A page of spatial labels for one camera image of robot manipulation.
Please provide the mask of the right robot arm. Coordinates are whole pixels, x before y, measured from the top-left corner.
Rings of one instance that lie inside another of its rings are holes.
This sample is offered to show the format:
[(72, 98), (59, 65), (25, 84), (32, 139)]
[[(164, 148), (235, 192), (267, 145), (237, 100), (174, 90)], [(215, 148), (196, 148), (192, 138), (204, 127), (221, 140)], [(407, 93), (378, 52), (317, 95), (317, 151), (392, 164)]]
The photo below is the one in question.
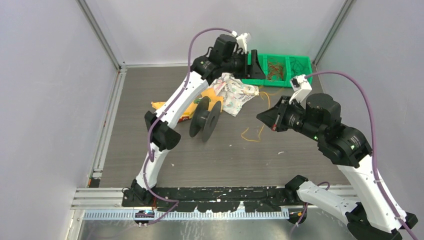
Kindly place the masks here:
[(304, 202), (321, 208), (343, 222), (358, 240), (400, 240), (400, 231), (418, 222), (415, 214), (390, 208), (378, 188), (379, 173), (372, 167), (370, 144), (361, 131), (341, 122), (341, 106), (330, 95), (312, 94), (305, 106), (282, 96), (256, 117), (275, 132), (291, 129), (314, 140), (358, 196), (358, 201), (349, 200), (297, 175), (285, 185), (285, 198), (291, 205)]

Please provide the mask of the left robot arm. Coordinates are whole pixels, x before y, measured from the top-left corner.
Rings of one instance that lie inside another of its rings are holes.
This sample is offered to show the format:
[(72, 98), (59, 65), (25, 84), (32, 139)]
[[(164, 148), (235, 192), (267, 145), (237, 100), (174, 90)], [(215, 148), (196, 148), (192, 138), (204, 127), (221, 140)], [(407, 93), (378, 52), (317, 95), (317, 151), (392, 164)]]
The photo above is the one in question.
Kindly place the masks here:
[(147, 154), (139, 174), (129, 188), (123, 190), (125, 207), (148, 207), (159, 200), (154, 191), (158, 175), (169, 152), (177, 146), (181, 135), (175, 127), (184, 111), (222, 74), (238, 79), (263, 76), (257, 50), (248, 51), (248, 32), (221, 34), (206, 54), (188, 58), (187, 74), (171, 97), (156, 111), (144, 115), (147, 127)]

